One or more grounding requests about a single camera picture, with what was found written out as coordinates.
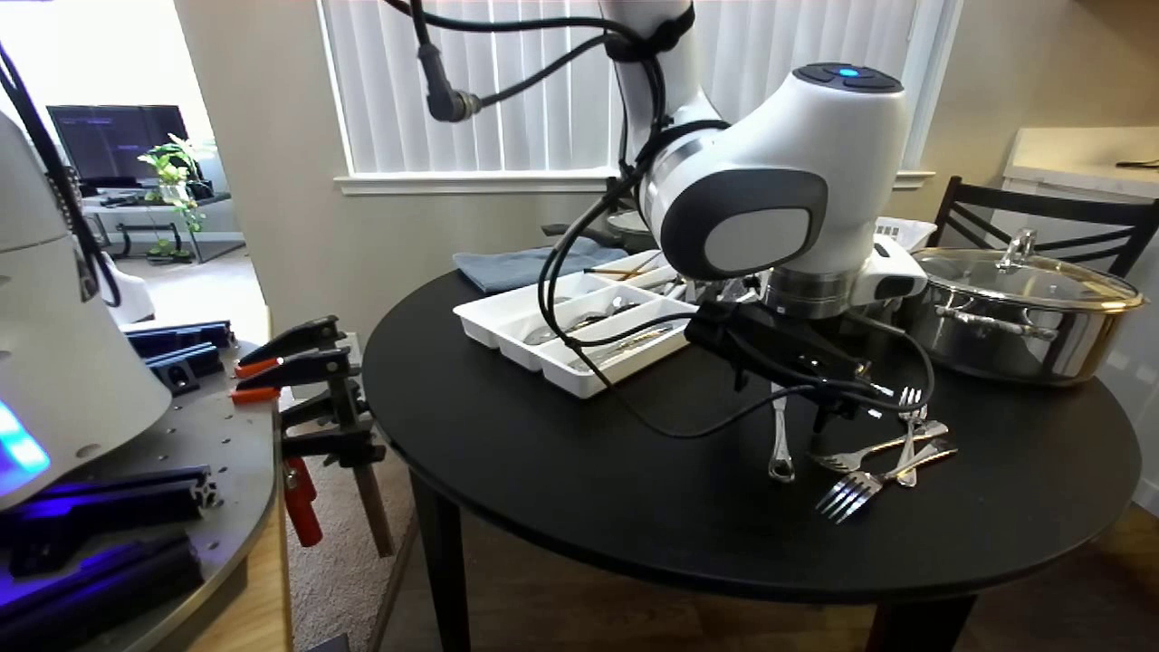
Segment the black chair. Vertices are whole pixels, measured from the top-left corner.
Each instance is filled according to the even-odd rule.
[[[962,242],[981,250],[1010,247],[1012,234],[1002,234],[991,223],[997,211],[1037,223],[1037,224],[1026,224],[1037,234],[1037,247],[1033,247],[1037,254],[1075,261],[1113,276],[1127,276],[1159,229],[1159,199],[1155,203],[1088,203],[1088,199],[1062,199],[1062,197],[1022,197],[1022,193],[981,188],[981,184],[962,184],[958,179],[950,179],[939,217],[933,217],[939,234],[930,237],[930,247],[939,242],[950,247],[944,242],[950,234],[957,234]]]

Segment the computer screen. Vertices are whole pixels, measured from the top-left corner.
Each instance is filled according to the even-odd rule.
[[[171,135],[187,138],[178,104],[50,104],[45,118],[84,193],[147,184],[136,158]]]

